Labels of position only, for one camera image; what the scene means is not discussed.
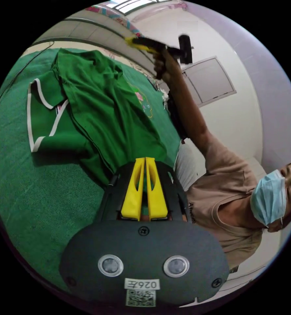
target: colorful border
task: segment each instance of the colorful border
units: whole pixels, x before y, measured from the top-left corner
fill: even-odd
[[[121,14],[116,12],[115,10],[112,10],[112,8],[102,8],[102,7],[98,7],[98,6],[90,6],[90,7],[86,8],[85,10],[108,16],[109,18],[115,20],[116,22],[118,22],[122,26],[129,29],[136,36],[144,37],[141,34],[141,32],[136,27],[134,27],[127,18],[125,18],[124,16],[122,16]]]

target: beige t-shirt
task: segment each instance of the beige t-shirt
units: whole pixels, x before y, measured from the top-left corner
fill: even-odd
[[[206,174],[186,192],[189,209],[193,222],[219,240],[231,269],[254,254],[262,230],[227,225],[220,221],[218,208],[250,195],[257,180],[247,162],[213,136],[205,160]]]

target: label sticker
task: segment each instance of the label sticker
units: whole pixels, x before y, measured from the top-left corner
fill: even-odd
[[[126,306],[134,307],[155,307],[155,290],[127,290]]]
[[[160,290],[160,279],[141,280],[125,278],[125,289],[137,291]]]

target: qr code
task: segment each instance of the qr code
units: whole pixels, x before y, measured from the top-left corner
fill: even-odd
[[[155,307],[155,290],[127,290],[127,306]]]

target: person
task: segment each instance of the person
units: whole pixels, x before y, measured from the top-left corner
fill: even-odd
[[[265,229],[277,232],[291,222],[291,163],[257,183],[247,162],[211,134],[167,50],[154,55],[154,70],[168,85],[188,137],[205,158],[206,174],[186,191],[191,219],[218,239],[230,269],[237,267],[255,253]]]

